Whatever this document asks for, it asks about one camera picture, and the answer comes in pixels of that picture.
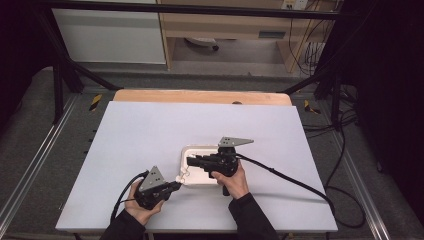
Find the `silver bracket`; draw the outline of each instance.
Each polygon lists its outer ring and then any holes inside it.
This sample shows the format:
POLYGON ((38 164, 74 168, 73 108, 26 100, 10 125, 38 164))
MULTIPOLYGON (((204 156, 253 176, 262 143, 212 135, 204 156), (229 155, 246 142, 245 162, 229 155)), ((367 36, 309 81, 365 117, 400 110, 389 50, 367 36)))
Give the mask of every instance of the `silver bracket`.
POLYGON ((159 185, 162 185, 165 182, 165 179, 163 178, 162 174, 160 173, 157 166, 154 166, 152 170, 150 170, 147 177, 144 179, 143 183, 141 184, 138 191, 146 191, 150 188, 157 187, 159 185))
POLYGON ((243 144, 252 143, 252 139, 233 138, 233 137, 222 137, 218 143, 219 147, 235 147, 243 144))

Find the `aluminum rail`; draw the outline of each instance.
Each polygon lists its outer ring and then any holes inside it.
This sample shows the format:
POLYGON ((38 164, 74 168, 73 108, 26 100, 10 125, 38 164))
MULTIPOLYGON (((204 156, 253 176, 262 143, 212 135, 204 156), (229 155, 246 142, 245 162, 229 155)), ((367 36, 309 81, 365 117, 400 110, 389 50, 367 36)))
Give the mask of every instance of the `aluminum rail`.
POLYGON ((72 110, 75 106, 75 103, 79 99, 79 94, 74 94, 68 99, 68 102, 64 108, 64 114, 62 118, 56 125, 53 125, 50 129, 47 137, 44 139, 31 163, 29 164, 27 170, 16 186, 15 190, 7 200, 6 204, 0 211, 0 239, 6 233, 7 228, 12 222, 13 217, 21 206, 22 202, 25 199, 26 194, 28 193, 32 183, 37 177, 38 172, 43 166, 44 161, 50 153, 50 150, 53 148, 53 145, 56 139, 59 137, 63 127, 65 126, 69 116, 72 113, 72 110))

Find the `wrist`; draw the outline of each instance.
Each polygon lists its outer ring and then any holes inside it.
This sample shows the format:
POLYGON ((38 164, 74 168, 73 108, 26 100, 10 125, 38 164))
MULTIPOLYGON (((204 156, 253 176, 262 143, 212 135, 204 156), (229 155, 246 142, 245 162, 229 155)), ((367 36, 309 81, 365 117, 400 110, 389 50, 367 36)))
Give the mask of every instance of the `wrist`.
POLYGON ((249 191, 237 192, 237 193, 234 193, 233 198, 238 200, 238 199, 246 196, 248 193, 249 193, 249 191))
POLYGON ((149 216, 146 216, 146 214, 140 214, 135 209, 125 209, 137 222, 139 222, 141 225, 145 226, 147 222, 149 221, 149 216))

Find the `power strip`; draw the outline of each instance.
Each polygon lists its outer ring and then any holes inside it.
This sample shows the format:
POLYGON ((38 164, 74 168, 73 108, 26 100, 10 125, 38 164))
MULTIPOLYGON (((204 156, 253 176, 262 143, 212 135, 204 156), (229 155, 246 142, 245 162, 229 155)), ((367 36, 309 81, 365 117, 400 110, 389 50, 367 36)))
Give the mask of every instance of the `power strip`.
POLYGON ((284 0, 281 9, 305 10, 308 0, 284 0))

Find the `white cabinet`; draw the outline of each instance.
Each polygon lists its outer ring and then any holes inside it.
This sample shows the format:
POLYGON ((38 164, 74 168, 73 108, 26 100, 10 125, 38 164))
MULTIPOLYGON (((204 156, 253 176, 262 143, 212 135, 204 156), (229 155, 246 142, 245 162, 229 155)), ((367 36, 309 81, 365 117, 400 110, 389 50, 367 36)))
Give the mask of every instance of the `white cabinet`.
POLYGON ((69 54, 77 62, 165 64, 157 13, 67 9, 53 9, 53 13, 69 54))

